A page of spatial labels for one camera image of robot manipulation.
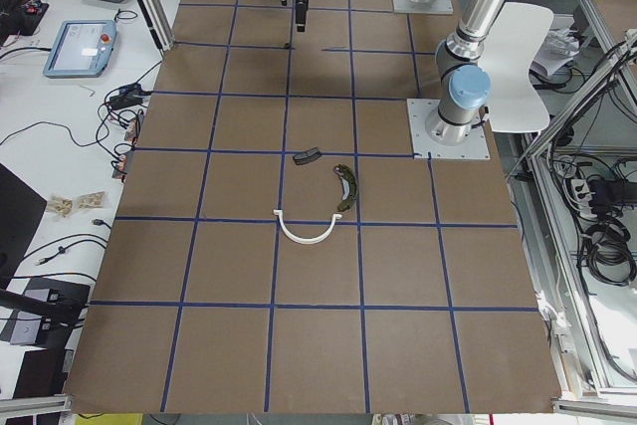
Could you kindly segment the dark grey brake pad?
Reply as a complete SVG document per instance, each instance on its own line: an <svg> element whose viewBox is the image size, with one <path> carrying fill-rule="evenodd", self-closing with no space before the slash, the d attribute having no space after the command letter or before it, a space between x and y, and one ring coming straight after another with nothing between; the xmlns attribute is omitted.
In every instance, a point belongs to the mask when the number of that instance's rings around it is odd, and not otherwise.
<svg viewBox="0 0 637 425"><path fill-rule="evenodd" d="M308 150L298 152L293 155L293 162L297 166L310 164L319 158L321 158L322 153L318 147L312 147Z"/></svg>

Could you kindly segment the olive green brake shoe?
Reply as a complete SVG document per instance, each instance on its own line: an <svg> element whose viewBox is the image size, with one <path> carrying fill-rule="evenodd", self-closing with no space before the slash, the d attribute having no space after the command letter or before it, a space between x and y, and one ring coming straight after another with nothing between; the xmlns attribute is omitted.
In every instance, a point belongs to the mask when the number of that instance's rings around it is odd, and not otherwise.
<svg viewBox="0 0 637 425"><path fill-rule="evenodd" d="M339 213L346 212L352 208L358 199L358 181L353 170L345 164L337 164L333 172L340 179L342 186L342 197L336 210Z"/></svg>

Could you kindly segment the near blue teach pendant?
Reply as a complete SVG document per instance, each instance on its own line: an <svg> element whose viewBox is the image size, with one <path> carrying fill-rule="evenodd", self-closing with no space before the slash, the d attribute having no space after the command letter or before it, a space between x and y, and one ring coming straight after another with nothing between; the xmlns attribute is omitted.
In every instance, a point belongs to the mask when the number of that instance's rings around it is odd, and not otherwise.
<svg viewBox="0 0 637 425"><path fill-rule="evenodd" d="M99 77L108 64L116 36L114 20L63 22L43 75L50 79Z"/></svg>

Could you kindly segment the white plastic chair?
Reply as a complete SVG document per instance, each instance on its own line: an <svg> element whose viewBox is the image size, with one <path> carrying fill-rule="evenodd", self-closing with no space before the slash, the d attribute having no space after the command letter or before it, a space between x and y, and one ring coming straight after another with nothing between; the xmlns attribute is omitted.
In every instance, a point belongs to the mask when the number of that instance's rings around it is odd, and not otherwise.
<svg viewBox="0 0 637 425"><path fill-rule="evenodd" d="M528 133L548 126L549 115L529 80L529 69L552 20L547 8L507 2L492 26L479 60L492 82L487 102L492 131Z"/></svg>

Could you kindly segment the bag of wooden pieces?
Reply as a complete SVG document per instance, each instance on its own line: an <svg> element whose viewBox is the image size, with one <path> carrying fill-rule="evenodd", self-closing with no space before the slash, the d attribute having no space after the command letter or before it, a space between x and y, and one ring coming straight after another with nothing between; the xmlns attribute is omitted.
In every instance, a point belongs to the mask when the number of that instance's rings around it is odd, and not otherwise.
<svg viewBox="0 0 637 425"><path fill-rule="evenodd" d="M63 196L51 195L47 200L45 211L65 218L74 212L74 202Z"/></svg>

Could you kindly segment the white curved plastic bracket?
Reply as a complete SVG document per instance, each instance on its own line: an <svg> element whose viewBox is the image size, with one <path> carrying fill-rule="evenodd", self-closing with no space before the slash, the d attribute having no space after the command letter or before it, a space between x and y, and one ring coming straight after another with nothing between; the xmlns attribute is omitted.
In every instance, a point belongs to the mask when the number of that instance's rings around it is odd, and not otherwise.
<svg viewBox="0 0 637 425"><path fill-rule="evenodd" d="M332 213L328 220L318 224L292 224L282 209L272 211L281 233L290 241L302 246L312 246L327 240L341 221L341 213Z"/></svg>

